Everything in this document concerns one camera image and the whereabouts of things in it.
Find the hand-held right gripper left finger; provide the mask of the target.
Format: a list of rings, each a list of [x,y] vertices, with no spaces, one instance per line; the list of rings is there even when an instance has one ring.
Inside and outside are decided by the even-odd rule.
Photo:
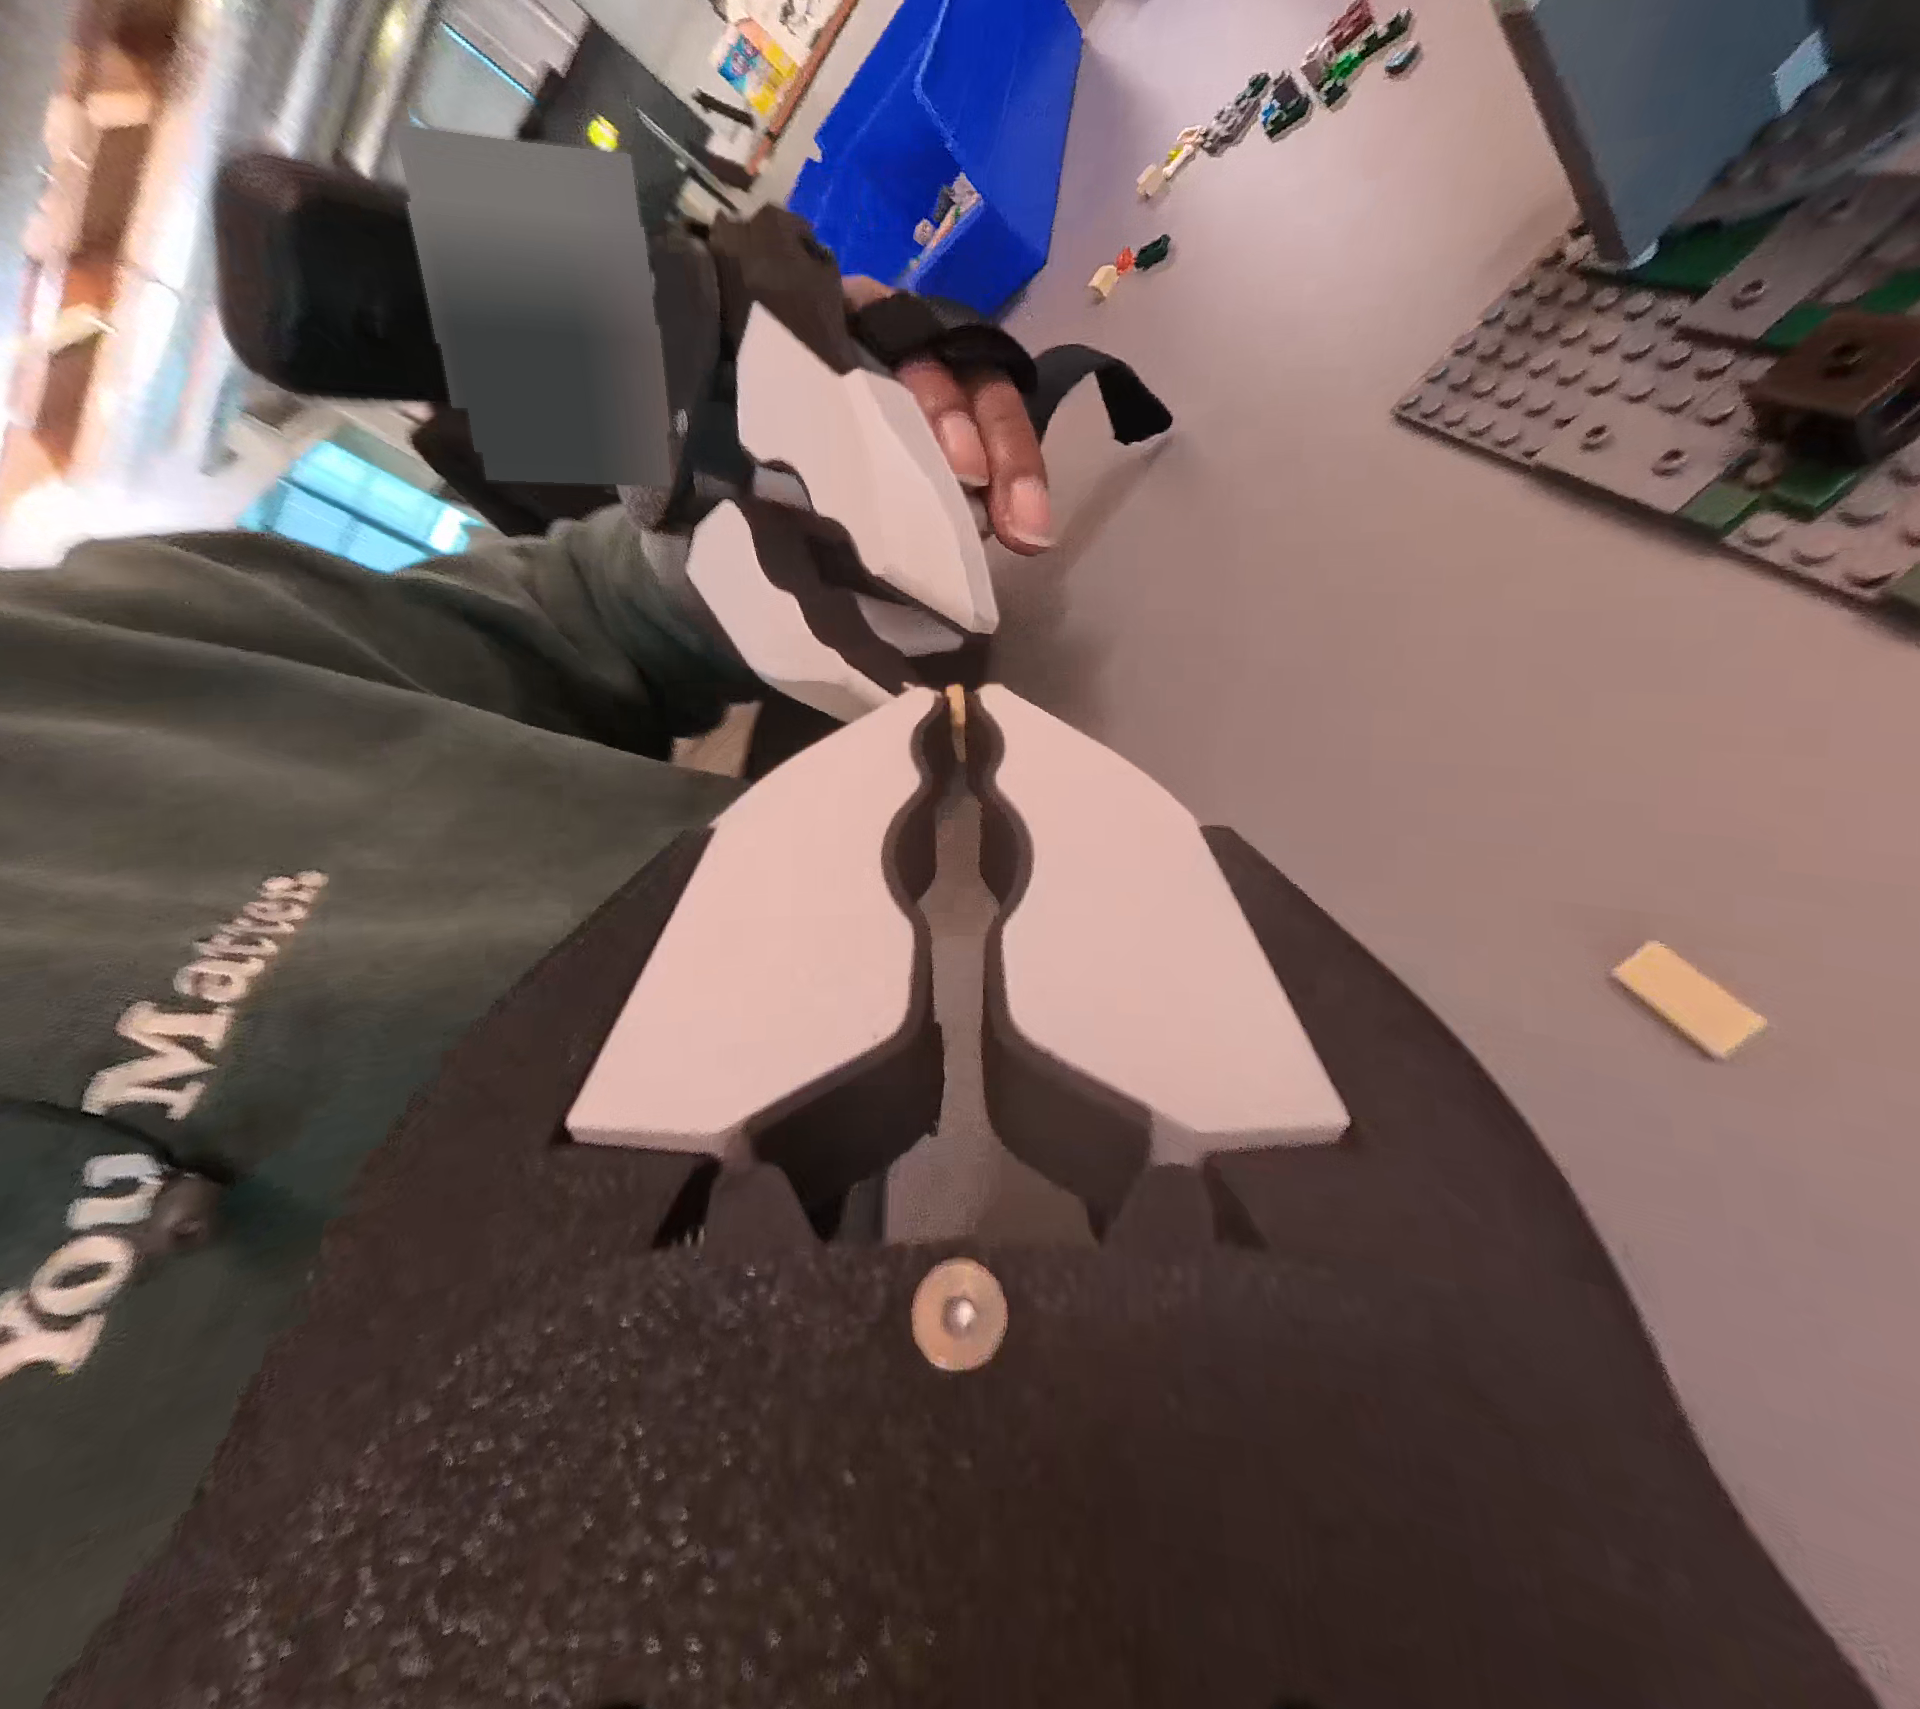
[[[810,743],[711,826],[581,1094],[581,1145],[892,1162],[933,1128],[933,880],[948,698]]]

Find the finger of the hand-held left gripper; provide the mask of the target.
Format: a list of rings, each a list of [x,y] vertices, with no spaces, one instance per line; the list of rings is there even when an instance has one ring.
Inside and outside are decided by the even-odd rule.
[[[818,569],[792,507],[714,507],[692,535],[689,583],[757,680],[815,712],[857,720],[922,682],[857,597]]]
[[[972,501],[910,390],[869,368],[839,371],[771,308],[756,306],[735,354],[735,429],[750,487],[801,519],[830,583],[872,607],[897,605],[958,637],[1000,629]],[[912,625],[875,629],[905,654]]]

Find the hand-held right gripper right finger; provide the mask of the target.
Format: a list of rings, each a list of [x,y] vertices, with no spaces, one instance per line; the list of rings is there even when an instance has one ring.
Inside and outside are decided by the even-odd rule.
[[[1337,1144],[1352,1112],[1193,812],[1003,686],[969,697],[966,741],[1003,1145],[1023,1164],[1204,1164]]]

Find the blue plastic bin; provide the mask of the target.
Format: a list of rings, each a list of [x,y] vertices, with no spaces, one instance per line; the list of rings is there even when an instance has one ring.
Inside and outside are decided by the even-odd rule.
[[[1079,63],[1065,0],[903,0],[785,206],[843,275],[1000,315],[1048,257]],[[960,172],[979,206],[915,257]]]

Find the grey brick building model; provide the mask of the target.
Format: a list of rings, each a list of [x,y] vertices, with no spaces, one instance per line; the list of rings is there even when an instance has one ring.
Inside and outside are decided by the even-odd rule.
[[[1917,318],[1917,0],[1489,0],[1570,229],[1394,404],[1431,439],[1917,625],[1917,439],[1757,439],[1839,308]]]

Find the dark brown brick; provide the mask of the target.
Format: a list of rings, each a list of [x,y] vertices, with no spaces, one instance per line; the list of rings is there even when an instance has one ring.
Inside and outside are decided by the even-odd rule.
[[[1757,439],[1828,467],[1874,467],[1917,436],[1917,318],[1839,308],[1749,387]]]

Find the person's left forearm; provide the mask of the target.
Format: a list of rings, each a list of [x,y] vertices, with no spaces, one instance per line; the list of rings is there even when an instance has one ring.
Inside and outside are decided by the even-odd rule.
[[[654,759],[763,698],[685,543],[618,507],[395,571],[321,554],[303,598],[400,686]]]

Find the grey desk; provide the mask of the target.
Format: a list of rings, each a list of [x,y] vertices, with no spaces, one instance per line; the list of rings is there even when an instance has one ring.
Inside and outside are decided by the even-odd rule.
[[[1012,324],[1077,390],[997,672],[1234,826],[1489,1067],[1620,1263],[1725,1486],[1917,1703],[1917,646],[1391,418],[1567,221],[1487,0],[1286,139],[1140,168],[1352,0],[1073,0],[1052,256]],[[1125,246],[1170,256],[1093,303]],[[1764,1014],[1700,1056],[1648,940]]]

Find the person's left hand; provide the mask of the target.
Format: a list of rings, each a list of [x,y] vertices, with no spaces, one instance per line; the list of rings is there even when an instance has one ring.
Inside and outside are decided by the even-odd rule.
[[[893,361],[897,381],[919,403],[948,468],[983,501],[991,533],[1018,554],[1040,554],[1055,540],[1055,515],[1040,436],[1026,412],[1008,357],[983,351],[983,335],[964,324],[960,349],[940,331],[912,357]]]

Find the colourful printed box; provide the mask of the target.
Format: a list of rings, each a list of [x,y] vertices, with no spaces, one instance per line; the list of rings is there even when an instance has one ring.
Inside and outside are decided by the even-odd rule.
[[[792,88],[799,60],[760,23],[733,23],[714,56],[715,74],[738,91],[744,107],[765,123]]]

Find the person's green sweatshirt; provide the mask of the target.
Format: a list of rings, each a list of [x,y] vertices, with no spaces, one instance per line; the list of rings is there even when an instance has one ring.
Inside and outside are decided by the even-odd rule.
[[[2,571],[5,1705],[159,1554],[443,1055],[731,798],[400,686],[321,554]]]

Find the tan flat tile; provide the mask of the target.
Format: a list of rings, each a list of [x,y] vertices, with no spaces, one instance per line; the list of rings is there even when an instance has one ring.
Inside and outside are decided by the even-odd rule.
[[[1642,942],[1612,965],[1612,983],[1700,1056],[1718,1062],[1731,1059],[1767,1028],[1763,1013],[1660,940]]]

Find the scatter of small loose bricks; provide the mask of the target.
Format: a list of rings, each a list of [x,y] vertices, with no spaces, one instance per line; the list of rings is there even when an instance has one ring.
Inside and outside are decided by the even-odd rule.
[[[1387,74],[1401,77],[1420,59],[1412,24],[1412,12],[1383,16],[1370,0],[1352,0],[1295,66],[1251,71],[1206,123],[1183,128],[1165,157],[1140,168],[1137,200],[1161,197],[1193,157],[1218,157],[1254,128],[1266,139],[1286,139],[1315,110],[1337,110],[1352,98],[1356,74],[1376,60]]]

